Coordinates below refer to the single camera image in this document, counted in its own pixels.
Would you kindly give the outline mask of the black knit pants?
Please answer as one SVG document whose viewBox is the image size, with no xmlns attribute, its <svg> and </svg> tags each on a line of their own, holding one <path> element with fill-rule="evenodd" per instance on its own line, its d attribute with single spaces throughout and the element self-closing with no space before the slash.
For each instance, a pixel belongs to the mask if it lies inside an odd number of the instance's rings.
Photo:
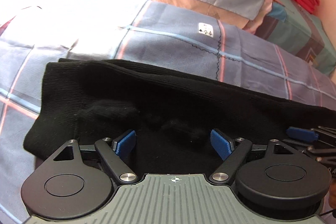
<svg viewBox="0 0 336 224">
<path fill-rule="evenodd" d="M 45 160 L 68 140 L 133 130 L 135 173 L 210 174 L 221 163 L 213 129 L 266 144 L 290 127 L 317 126 L 334 127 L 335 111 L 153 65 L 61 59 L 46 66 L 41 112 L 23 146 Z"/>
</svg>

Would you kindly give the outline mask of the plaid purple bed sheet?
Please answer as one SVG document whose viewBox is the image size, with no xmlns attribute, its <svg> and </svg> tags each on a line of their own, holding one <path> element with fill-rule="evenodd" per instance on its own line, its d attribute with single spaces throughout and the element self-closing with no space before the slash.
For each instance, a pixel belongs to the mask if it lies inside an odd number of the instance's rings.
<svg viewBox="0 0 336 224">
<path fill-rule="evenodd" d="M 335 84 L 279 46 L 210 16 L 150 0 L 1 0 L 1 223 L 22 223 L 36 159 L 23 140 L 47 63 L 124 59 L 335 109 Z"/>
</svg>

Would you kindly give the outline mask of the teal patterned pillow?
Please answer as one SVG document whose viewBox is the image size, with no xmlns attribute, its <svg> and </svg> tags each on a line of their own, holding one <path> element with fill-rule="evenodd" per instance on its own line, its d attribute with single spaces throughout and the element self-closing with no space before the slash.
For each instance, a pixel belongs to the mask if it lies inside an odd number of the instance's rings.
<svg viewBox="0 0 336 224">
<path fill-rule="evenodd" d="M 335 69 L 335 48 L 320 19 L 292 0 L 273 2 L 272 10 L 255 35 L 303 59 L 330 76 Z"/>
</svg>

